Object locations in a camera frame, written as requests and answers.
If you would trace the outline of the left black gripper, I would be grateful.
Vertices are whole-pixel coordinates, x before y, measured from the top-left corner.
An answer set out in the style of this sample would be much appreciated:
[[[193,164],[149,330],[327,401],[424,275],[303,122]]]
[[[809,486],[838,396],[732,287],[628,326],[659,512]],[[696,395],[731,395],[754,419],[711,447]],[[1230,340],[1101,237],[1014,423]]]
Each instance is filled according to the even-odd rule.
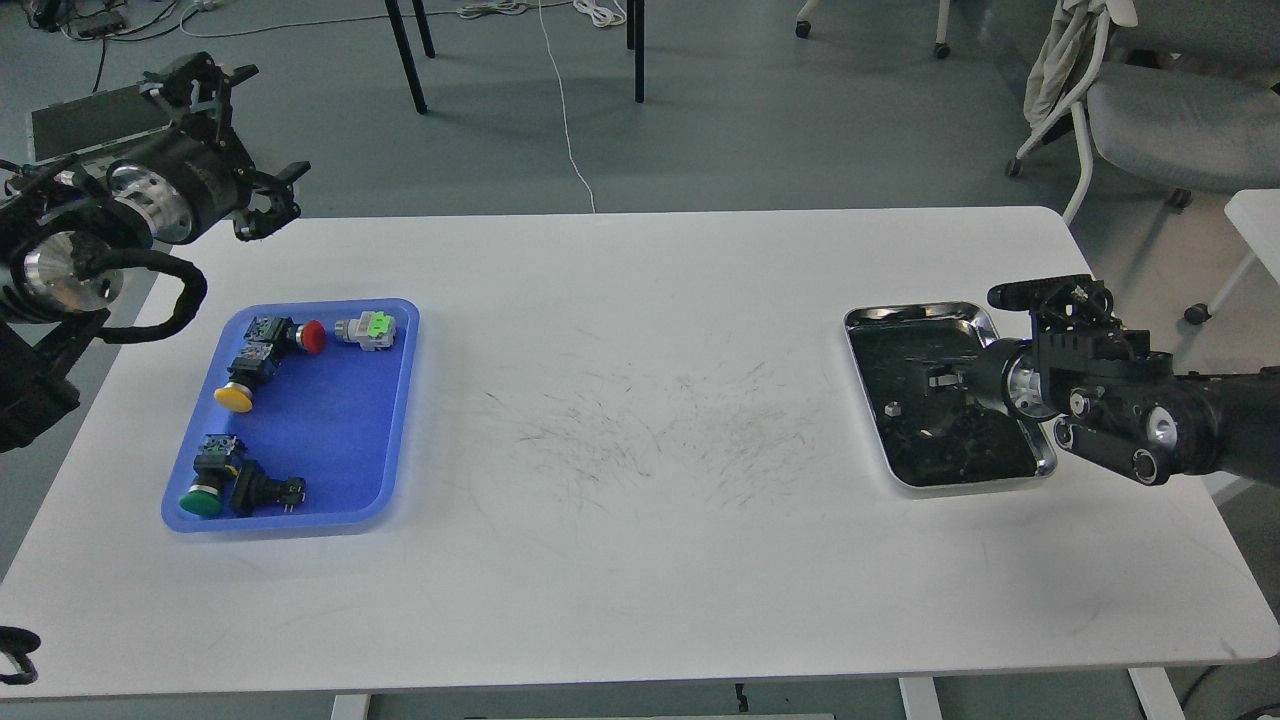
[[[239,241],[265,240],[301,217],[294,183],[312,169],[310,161],[291,163],[274,176],[253,168],[237,172],[218,146],[200,142],[230,140],[230,92],[259,72],[255,64],[227,70],[209,53],[193,53],[143,73],[140,96],[178,129],[165,129],[114,160],[108,190],[141,219],[151,242],[192,243],[233,211]]]

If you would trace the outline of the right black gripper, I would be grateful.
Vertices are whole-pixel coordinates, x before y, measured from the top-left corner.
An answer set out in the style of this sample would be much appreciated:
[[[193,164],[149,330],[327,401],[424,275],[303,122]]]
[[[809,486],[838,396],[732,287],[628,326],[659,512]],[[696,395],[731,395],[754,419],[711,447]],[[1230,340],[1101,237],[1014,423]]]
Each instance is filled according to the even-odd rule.
[[[1001,338],[977,355],[905,357],[905,395],[970,395],[1010,416],[1044,421],[1088,418],[1110,388],[1171,375],[1171,356],[1149,332],[1114,314],[1114,295],[1096,278],[1039,278],[989,288],[993,309],[1030,315],[1030,338]]]

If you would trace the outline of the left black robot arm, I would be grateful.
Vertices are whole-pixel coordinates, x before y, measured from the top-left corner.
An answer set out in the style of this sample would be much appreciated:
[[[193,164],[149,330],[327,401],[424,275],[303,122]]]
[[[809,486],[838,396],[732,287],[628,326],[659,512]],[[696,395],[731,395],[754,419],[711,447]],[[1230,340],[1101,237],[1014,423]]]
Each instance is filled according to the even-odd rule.
[[[192,243],[224,219],[238,240],[262,240],[300,217],[294,183],[310,164],[260,170],[233,127],[232,91],[257,73],[193,53],[31,114],[31,163],[3,163],[3,451],[79,406],[68,375],[92,342],[156,342],[195,319],[207,281],[159,243]],[[131,268],[180,282],[166,320],[109,325]]]

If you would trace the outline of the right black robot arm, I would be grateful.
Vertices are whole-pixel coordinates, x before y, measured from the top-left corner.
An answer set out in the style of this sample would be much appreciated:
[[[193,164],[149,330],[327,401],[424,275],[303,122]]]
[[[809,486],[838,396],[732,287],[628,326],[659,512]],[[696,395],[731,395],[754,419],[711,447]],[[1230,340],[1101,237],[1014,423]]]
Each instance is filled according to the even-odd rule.
[[[1277,484],[1277,369],[1178,374],[1149,332],[1126,328],[1088,274],[992,287],[988,305],[1024,311],[1030,337],[924,361],[979,405],[1051,421],[1055,443],[1143,486],[1225,471]]]

